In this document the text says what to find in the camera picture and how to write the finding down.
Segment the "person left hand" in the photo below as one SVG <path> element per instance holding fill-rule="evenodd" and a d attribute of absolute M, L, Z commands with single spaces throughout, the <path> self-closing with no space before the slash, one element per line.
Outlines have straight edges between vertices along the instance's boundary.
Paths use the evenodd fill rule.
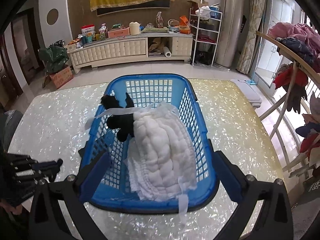
<path fill-rule="evenodd" d="M 1 200 L 0 206 L 8 213 L 12 213 L 13 215 L 20 215 L 22 213 L 23 206 L 22 204 L 13 207 L 9 203 L 7 203 L 4 199 Z"/>

